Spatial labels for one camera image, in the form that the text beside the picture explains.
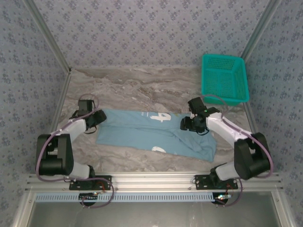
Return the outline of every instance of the enclosure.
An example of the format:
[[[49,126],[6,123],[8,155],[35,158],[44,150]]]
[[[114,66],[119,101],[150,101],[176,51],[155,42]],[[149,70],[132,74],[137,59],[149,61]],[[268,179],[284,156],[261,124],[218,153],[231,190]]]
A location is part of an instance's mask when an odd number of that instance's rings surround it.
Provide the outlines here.
[[[303,226],[301,1],[0,4],[0,226],[83,226],[84,217],[92,226]],[[101,109],[185,114],[187,102],[201,95],[205,54],[244,59],[250,100],[231,106],[226,117],[244,130],[263,133],[274,161],[270,178],[243,182],[239,204],[216,208],[207,197],[212,191],[196,190],[192,182],[195,175],[234,160],[233,147],[214,132],[212,162],[101,145],[98,131],[81,134],[72,143],[75,160],[112,175],[117,195],[126,196],[108,208],[86,210],[78,200],[56,199],[77,194],[68,183],[36,179],[38,136],[62,127],[82,94],[96,95]],[[128,197],[154,193],[169,198]],[[189,195],[196,197],[181,199]],[[142,218],[129,219],[134,215]]]

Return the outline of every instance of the light blue t-shirt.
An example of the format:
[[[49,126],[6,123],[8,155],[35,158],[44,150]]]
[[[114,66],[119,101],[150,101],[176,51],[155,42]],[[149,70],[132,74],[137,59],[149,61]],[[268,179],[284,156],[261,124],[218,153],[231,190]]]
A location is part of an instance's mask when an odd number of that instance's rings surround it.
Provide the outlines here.
[[[195,157],[213,162],[216,141],[180,129],[189,114],[155,113],[103,109],[106,121],[99,125],[97,144],[132,147]]]

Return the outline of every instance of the teal plastic basket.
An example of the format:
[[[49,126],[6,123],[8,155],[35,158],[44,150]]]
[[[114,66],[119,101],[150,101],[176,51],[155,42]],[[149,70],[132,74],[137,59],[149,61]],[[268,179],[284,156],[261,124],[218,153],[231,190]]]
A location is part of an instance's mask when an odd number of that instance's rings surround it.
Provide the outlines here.
[[[244,60],[219,54],[203,55],[201,89],[202,95],[219,96],[227,105],[238,105],[249,101]],[[204,102],[223,104],[215,97],[205,97]]]

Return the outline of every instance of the patterned wallpaper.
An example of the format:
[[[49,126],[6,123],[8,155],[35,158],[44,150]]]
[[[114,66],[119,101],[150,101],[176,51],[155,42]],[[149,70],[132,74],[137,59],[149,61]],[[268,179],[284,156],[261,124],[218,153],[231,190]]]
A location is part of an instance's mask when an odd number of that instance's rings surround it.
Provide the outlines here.
[[[9,227],[65,73],[22,0],[1,0],[0,8],[0,227]]]
[[[35,0],[75,67],[199,65],[240,55],[268,0]]]
[[[283,0],[247,64],[251,106],[303,226],[303,2]]]

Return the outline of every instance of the marble surface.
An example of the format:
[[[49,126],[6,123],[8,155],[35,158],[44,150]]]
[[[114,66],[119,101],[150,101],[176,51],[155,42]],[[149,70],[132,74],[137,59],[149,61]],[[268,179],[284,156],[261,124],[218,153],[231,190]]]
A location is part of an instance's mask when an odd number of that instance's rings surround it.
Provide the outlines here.
[[[100,108],[188,113],[187,102],[201,94],[201,70],[197,68],[112,68],[72,70],[58,127],[78,108],[84,93],[100,99]],[[227,118],[250,130],[243,105],[232,107]],[[92,165],[96,172],[209,171],[233,160],[233,149],[219,135],[214,162],[164,154],[157,151],[97,145],[97,133],[80,135],[72,144],[77,162]]]

